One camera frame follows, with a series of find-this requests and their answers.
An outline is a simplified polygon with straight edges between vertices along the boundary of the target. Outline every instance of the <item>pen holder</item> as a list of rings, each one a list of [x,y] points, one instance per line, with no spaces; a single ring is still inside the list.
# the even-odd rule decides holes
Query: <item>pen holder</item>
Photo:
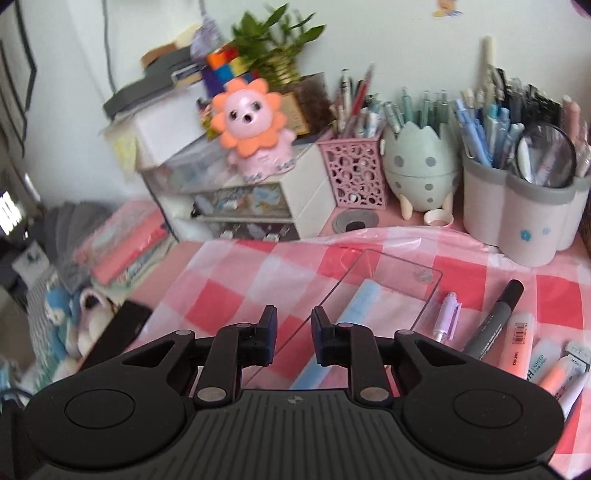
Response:
[[[552,189],[485,167],[465,152],[463,164],[464,227],[474,238],[526,267],[546,265],[572,245],[591,179]]]
[[[440,125],[440,134],[441,138],[431,127],[421,129],[413,122],[404,125],[398,138],[389,128],[384,132],[384,173],[405,220],[413,211],[452,212],[462,165],[448,125]]]
[[[322,152],[337,207],[384,210],[387,194],[379,154],[382,129],[373,138],[333,138],[328,130],[316,145]]]

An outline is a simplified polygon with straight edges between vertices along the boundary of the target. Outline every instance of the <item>window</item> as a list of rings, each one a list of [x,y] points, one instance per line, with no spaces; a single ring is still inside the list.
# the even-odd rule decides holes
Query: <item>window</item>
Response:
[[[0,227],[6,235],[9,235],[21,220],[21,211],[10,198],[10,194],[5,192],[0,197]]]

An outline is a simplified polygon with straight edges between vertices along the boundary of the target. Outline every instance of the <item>gray blanket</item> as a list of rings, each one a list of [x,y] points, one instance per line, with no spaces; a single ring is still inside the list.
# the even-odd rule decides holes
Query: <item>gray blanket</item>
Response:
[[[46,253],[70,293],[90,280],[88,269],[72,260],[74,250],[110,216],[107,207],[91,202],[65,203],[45,216]]]

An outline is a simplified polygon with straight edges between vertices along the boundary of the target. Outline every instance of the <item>white pen holder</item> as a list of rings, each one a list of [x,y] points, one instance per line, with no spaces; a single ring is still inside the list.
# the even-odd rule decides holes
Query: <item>white pen holder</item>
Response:
[[[548,264],[574,241],[591,179],[562,189],[534,185],[485,167],[464,153],[464,227],[526,267]]]

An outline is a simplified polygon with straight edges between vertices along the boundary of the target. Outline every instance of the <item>orange highlighter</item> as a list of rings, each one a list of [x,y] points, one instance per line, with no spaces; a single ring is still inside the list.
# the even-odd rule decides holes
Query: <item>orange highlighter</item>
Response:
[[[535,318],[531,313],[514,313],[506,327],[505,347],[499,368],[516,377],[527,379],[534,346]]]
[[[548,372],[539,385],[550,395],[556,395],[564,383],[573,376],[578,376],[587,370],[587,365],[574,357],[567,355]]]

